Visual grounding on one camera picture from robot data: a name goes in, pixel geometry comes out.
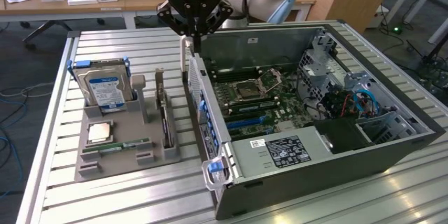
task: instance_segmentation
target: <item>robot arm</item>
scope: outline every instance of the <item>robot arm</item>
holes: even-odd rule
[[[173,17],[172,8],[185,21]],[[223,0],[167,0],[157,7],[157,16],[172,30],[193,38],[195,52],[201,50],[201,37],[216,31],[232,12],[232,7]]]

